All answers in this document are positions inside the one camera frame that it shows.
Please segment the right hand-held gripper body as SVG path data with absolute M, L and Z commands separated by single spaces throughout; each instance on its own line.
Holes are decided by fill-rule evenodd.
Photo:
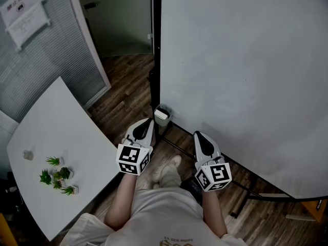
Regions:
M 230 165 L 225 161 L 219 145 L 210 136 L 195 131 L 195 177 L 203 191 L 216 191 L 225 188 L 232 181 Z

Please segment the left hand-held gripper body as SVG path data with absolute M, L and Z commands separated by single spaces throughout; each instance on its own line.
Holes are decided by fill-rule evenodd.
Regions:
M 116 163 L 120 172 L 141 175 L 151 161 L 153 131 L 152 118 L 142 119 L 127 129 L 116 154 Z

